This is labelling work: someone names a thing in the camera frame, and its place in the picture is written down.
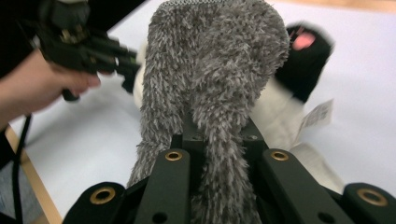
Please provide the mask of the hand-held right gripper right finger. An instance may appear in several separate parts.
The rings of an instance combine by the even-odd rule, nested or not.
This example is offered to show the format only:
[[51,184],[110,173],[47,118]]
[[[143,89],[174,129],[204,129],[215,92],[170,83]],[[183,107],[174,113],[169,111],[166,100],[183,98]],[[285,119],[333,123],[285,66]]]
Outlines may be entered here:
[[257,187],[264,183],[260,166],[263,161],[263,152],[268,148],[258,127],[252,119],[242,129],[244,159],[248,164],[248,178],[250,183]]

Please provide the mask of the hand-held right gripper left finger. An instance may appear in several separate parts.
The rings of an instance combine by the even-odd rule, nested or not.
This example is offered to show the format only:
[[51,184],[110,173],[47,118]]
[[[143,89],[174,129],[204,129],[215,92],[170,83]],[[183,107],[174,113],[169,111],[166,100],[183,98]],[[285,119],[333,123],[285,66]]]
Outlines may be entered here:
[[205,140],[202,132],[193,122],[192,113],[184,116],[181,133],[172,136],[171,148],[183,149],[190,154],[190,193],[191,195],[197,195],[205,164]]

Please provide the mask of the grey fluffy cloth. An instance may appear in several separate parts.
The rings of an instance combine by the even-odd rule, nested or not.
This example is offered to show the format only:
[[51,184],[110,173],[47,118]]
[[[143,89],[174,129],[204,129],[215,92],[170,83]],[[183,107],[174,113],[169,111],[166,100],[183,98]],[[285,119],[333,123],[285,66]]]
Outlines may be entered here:
[[183,117],[207,142],[192,224],[259,224],[240,132],[288,58],[289,35],[265,0],[167,0],[148,27],[142,140],[128,183],[149,176]]

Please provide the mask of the light blue table mat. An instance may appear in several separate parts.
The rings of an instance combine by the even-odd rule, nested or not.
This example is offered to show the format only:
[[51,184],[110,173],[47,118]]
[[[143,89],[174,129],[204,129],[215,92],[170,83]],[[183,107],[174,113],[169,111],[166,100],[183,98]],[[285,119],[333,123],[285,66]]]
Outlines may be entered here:
[[[335,47],[308,102],[307,111],[332,101],[327,121],[303,129],[308,144],[339,181],[340,191],[366,182],[396,196],[396,9],[348,7],[340,1],[268,0],[285,23],[308,21]],[[49,222],[59,224],[83,190],[102,181],[125,183],[140,141],[140,114],[119,77],[77,103],[58,101],[35,114],[24,153],[29,177]]]

